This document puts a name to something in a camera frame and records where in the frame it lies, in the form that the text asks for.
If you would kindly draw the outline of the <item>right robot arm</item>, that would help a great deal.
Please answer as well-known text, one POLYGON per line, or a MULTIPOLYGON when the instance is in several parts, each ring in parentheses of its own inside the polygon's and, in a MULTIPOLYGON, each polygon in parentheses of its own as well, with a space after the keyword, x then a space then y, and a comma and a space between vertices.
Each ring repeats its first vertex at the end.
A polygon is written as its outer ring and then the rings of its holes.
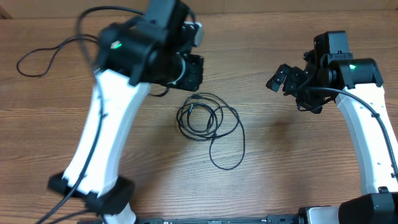
POLYGON ((266 86, 295 98, 299 111, 321 113, 334 102, 356 153, 361 196, 338 206, 302 207, 267 223, 396 223, 397 139, 386 110, 384 80, 372 58, 354 58, 345 31, 316 36, 304 69, 281 65, 266 86))

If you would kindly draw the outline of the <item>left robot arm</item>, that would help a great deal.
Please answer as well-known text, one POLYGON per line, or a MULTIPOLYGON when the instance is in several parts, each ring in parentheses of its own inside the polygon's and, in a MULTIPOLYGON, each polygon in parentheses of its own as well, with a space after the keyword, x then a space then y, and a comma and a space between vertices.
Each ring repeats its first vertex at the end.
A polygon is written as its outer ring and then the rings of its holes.
POLYGON ((104 223, 135 223, 133 183, 119 162, 134 117, 151 86, 197 91, 203 80, 202 25, 179 0, 151 1, 146 12, 113 23, 99 34, 88 65, 95 79, 90 111, 69 166, 49 178, 65 199, 78 197, 104 223))

